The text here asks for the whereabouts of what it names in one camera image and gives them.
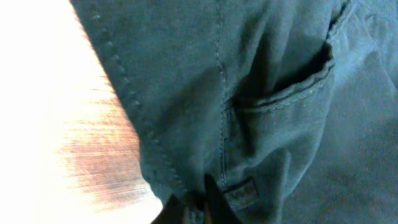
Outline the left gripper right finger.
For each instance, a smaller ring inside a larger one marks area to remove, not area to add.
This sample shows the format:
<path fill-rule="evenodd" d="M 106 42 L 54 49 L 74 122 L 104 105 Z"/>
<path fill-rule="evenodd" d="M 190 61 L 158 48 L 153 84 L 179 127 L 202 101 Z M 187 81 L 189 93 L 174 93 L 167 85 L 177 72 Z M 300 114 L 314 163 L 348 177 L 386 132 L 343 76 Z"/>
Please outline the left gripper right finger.
<path fill-rule="evenodd" d="M 205 174 L 205 224 L 242 224 L 210 174 Z"/>

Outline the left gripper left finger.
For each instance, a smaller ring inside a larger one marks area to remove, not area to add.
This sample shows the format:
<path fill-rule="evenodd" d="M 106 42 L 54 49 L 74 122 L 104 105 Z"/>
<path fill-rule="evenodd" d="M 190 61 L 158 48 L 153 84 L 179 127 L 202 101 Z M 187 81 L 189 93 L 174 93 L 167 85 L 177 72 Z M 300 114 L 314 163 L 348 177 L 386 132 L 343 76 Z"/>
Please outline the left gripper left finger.
<path fill-rule="evenodd" d="M 171 195 L 162 211 L 151 224 L 189 224 L 188 208 L 175 196 Z"/>

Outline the black t-shirt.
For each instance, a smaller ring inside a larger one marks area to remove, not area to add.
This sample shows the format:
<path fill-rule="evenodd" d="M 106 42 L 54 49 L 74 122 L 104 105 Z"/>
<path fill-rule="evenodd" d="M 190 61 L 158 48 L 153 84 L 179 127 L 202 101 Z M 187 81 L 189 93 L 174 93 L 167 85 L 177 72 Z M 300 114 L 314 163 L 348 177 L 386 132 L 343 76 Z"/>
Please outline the black t-shirt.
<path fill-rule="evenodd" d="M 396 1 L 73 1 L 162 202 L 397 222 Z"/>

